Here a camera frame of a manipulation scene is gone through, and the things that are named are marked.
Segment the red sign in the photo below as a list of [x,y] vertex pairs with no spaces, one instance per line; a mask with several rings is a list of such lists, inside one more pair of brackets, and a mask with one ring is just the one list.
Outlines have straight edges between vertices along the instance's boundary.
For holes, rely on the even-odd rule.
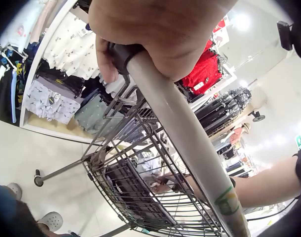
[[217,26],[215,26],[215,28],[213,29],[213,33],[217,32],[221,28],[224,28],[226,26],[225,21],[228,21],[227,15],[223,17],[223,19],[217,24]]

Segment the red clothing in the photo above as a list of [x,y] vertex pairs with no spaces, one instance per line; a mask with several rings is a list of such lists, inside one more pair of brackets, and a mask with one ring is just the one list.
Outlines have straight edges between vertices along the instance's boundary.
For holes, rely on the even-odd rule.
[[208,50],[211,44],[209,40],[192,72],[182,79],[183,85],[190,87],[195,95],[204,94],[222,77],[218,71],[217,55]]

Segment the cable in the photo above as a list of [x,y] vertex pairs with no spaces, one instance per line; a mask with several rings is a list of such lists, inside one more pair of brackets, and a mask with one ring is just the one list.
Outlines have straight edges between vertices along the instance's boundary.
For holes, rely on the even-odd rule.
[[281,210],[281,211],[279,211],[279,212],[277,212],[277,213],[275,213],[275,214],[268,215],[268,216],[266,216],[266,217],[258,217],[258,218],[247,219],[247,221],[251,221],[251,220],[261,220],[261,219],[264,219],[264,218],[273,217],[273,216],[275,216],[275,215],[277,215],[277,214],[280,214],[281,212],[283,212],[284,210],[286,210],[286,209],[287,209],[287,208],[295,201],[295,199],[296,199],[296,198],[294,198],[294,199],[292,200],[292,202],[290,202],[283,210]]

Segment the straw hat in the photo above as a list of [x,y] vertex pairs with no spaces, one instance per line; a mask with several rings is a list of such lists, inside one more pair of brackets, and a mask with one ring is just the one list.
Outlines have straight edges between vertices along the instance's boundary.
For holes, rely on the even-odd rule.
[[249,134],[249,131],[250,131],[250,124],[249,124],[249,123],[244,123],[244,124],[243,124],[243,127],[245,128],[245,132],[246,132],[247,134]]

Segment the crocs shoe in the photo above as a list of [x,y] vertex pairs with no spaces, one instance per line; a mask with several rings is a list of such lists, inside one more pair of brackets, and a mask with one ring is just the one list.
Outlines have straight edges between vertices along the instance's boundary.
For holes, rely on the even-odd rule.
[[55,232],[62,226],[62,217],[57,212],[52,211],[50,213],[47,213],[42,219],[38,220],[37,222],[46,225],[51,232]]
[[13,193],[15,194],[15,198],[16,200],[21,200],[22,198],[22,189],[20,188],[20,186],[16,183],[10,183],[7,185],[8,188],[10,188]]

